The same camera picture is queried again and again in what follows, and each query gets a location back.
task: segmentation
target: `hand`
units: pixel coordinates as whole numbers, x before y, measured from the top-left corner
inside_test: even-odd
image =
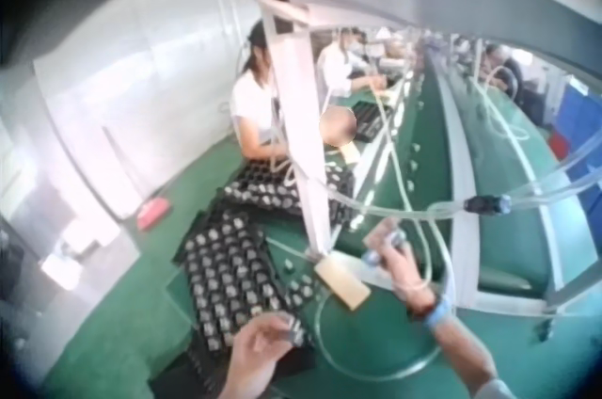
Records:
[[[383,74],[370,76],[371,87],[375,90],[384,90],[387,88],[387,77]]]
[[[226,386],[219,399],[255,399],[267,388],[276,362],[293,346],[274,338],[274,332],[289,330],[292,317],[265,313],[251,319],[234,337]]]
[[[422,278],[412,246],[408,242],[402,244],[402,252],[396,250],[388,236],[399,230],[400,219],[388,217],[376,225],[364,238],[364,244],[377,251],[383,258],[384,267],[390,273],[395,287],[395,295],[407,302],[408,308],[414,312],[421,312],[432,307],[436,302],[435,293],[428,286],[420,287]]]

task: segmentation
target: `sleeve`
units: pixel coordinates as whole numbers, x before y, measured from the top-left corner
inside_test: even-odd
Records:
[[[322,75],[326,86],[333,96],[348,97],[351,95],[351,79],[348,79],[344,65],[341,65],[334,56],[326,56],[322,65]]]
[[[504,382],[494,378],[485,383],[474,395],[474,399],[516,399]]]
[[[246,119],[255,119],[255,109],[253,100],[249,93],[245,93],[244,83],[238,82],[232,90],[230,102],[230,113],[233,117],[245,117]]]

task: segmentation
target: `green floor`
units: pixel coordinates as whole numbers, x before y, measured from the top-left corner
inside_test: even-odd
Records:
[[[51,397],[149,398],[149,377],[186,345],[189,326],[166,296],[171,264],[197,211],[241,162],[231,141],[211,148],[165,193],[172,213],[148,234],[129,227],[140,258],[71,340],[45,382]]]

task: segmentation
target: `white metal post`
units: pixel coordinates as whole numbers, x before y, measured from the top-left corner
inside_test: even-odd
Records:
[[[477,46],[474,54],[474,65],[472,71],[472,79],[474,82],[479,80],[479,70],[481,69],[481,57],[483,56],[483,40],[477,40]]]
[[[566,307],[600,282],[602,282],[602,260],[598,259],[561,289],[549,293],[547,295],[547,309],[553,311],[559,307]]]
[[[263,13],[280,106],[291,157],[313,180],[325,184],[324,142],[320,137],[318,90],[308,30],[277,34],[274,17]],[[316,181],[294,168],[309,254],[325,256],[331,249],[328,195]]]

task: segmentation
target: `window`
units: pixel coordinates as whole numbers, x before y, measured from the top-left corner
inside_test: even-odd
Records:
[[[533,54],[522,49],[513,49],[512,58],[526,67],[529,67],[533,63]]]

